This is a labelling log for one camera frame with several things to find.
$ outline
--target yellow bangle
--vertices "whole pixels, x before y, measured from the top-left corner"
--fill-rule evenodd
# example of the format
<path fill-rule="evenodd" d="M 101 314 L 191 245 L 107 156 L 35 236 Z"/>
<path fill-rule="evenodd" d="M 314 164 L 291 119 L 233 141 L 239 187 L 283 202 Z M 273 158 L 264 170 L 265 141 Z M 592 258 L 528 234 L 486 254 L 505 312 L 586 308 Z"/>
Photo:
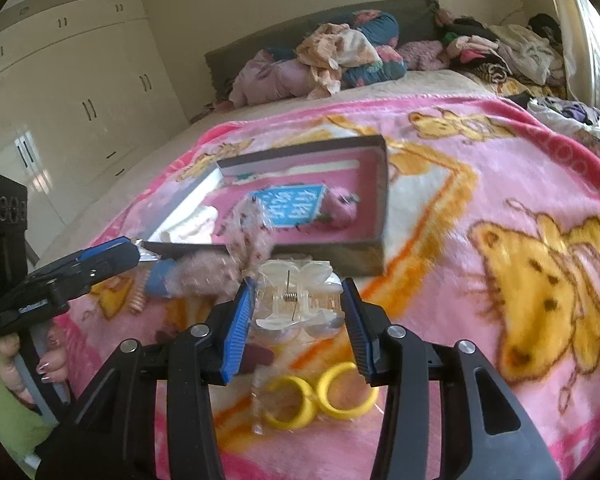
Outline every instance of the yellow bangle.
<path fill-rule="evenodd" d="M 329 368 L 320 377 L 320 380 L 318 380 L 318 384 L 315 387 L 317 402 L 320 406 L 320 409 L 323 410 L 323 412 L 329 415 L 330 417 L 340 418 L 344 420 L 349 418 L 357 418 L 368 412 L 378 399 L 378 388 L 371 388 L 371 392 L 369 393 L 369 396 L 365 400 L 365 402 L 363 402 L 355 408 L 351 408 L 350 410 L 338 410 L 337 408 L 334 408 L 331 405 L 328 399 L 329 387 L 331 386 L 331 383 L 333 383 L 336 377 L 342 375 L 344 372 L 355 369 L 355 363 L 339 363 Z"/>
<path fill-rule="evenodd" d="M 279 377 L 273 380 L 271 383 L 269 383 L 269 385 L 267 386 L 267 391 L 274 392 L 284 383 L 294 384 L 300 390 L 300 394 L 302 396 L 302 404 L 300 405 L 300 410 L 298 411 L 298 414 L 291 420 L 282 421 L 277 420 L 269 412 L 264 412 L 264 418 L 268 424 L 270 424 L 277 430 L 300 430 L 301 428 L 307 426 L 312 420 L 314 420 L 315 414 L 318 411 L 318 408 L 313 401 L 314 390 L 312 389 L 311 385 L 304 379 L 293 375 L 287 375 Z"/>

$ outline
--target headboard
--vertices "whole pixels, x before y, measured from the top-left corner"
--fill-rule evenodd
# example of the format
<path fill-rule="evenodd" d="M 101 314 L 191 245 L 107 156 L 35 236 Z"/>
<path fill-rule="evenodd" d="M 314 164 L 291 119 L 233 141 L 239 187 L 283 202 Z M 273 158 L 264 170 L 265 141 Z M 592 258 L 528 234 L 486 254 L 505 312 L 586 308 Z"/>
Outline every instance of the headboard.
<path fill-rule="evenodd" d="M 266 46 L 295 48 L 322 23 L 345 12 L 378 9 L 395 16 L 400 25 L 399 44 L 408 41 L 436 40 L 435 13 L 440 8 L 438 0 L 381 0 L 333 9 L 321 10 L 286 22 L 263 28 L 233 43 L 205 54 L 216 99 L 227 99 L 235 77 L 248 60 Z"/>

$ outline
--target silver bolt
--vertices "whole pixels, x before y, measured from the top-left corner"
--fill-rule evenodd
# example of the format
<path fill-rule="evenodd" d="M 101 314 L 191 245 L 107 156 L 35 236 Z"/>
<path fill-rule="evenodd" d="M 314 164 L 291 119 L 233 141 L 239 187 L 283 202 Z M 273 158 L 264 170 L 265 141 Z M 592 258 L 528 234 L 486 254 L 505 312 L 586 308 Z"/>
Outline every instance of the silver bolt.
<path fill-rule="evenodd" d="M 406 331 L 405 327 L 400 326 L 400 325 L 391 325 L 386 329 L 386 332 L 388 333 L 389 336 L 391 336 L 395 339 L 401 339 L 407 335 L 407 331 Z"/>
<path fill-rule="evenodd" d="M 472 354 L 475 352 L 475 345 L 471 341 L 467 341 L 466 339 L 463 339 L 461 342 L 458 343 L 458 348 L 461 352 L 464 352 L 465 354 Z"/>
<path fill-rule="evenodd" d="M 191 327 L 191 335 L 193 337 L 204 337 L 205 335 L 208 335 L 209 332 L 211 332 L 211 329 L 204 324 L 194 325 Z"/>
<path fill-rule="evenodd" d="M 131 354 L 131 352 L 135 352 L 138 348 L 138 341 L 135 339 L 125 339 L 122 343 L 120 343 L 120 349 L 125 354 Z"/>

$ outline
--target blue label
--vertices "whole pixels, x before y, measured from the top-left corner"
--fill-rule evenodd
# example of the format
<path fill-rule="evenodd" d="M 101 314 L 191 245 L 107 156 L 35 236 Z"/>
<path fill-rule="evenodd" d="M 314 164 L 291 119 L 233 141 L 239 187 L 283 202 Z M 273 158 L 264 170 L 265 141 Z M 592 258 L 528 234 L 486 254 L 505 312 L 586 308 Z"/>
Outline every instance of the blue label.
<path fill-rule="evenodd" d="M 273 227 L 295 227 L 315 220 L 326 186 L 277 186 L 254 191 L 252 196 L 264 204 Z"/>

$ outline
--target box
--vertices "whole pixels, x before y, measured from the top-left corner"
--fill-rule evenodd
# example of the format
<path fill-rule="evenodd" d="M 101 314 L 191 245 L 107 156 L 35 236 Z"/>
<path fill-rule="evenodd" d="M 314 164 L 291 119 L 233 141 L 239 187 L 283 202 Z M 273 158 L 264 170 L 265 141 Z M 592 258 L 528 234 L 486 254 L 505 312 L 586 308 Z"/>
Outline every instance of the box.
<path fill-rule="evenodd" d="M 314 260 L 329 260 L 342 278 L 382 274 L 388 192 L 386 143 L 382 136 L 320 140 L 209 164 L 189 186 L 170 197 L 161 209 L 163 215 L 153 218 L 142 238 L 144 246 L 174 259 L 200 249 L 226 252 L 220 243 L 222 219 L 241 197 L 259 193 L 262 198 L 270 186 L 284 187 L 285 195 L 294 197 L 300 187 L 302 192 L 314 192 L 320 185 L 345 187 L 356 193 L 360 198 L 356 221 L 341 231 L 319 221 L 293 226 L 288 224 L 288 211 L 276 210 L 276 221 L 282 223 L 274 229 L 274 256 L 308 254 Z M 191 218 L 201 226 L 198 232 L 190 239 L 173 235 Z"/>

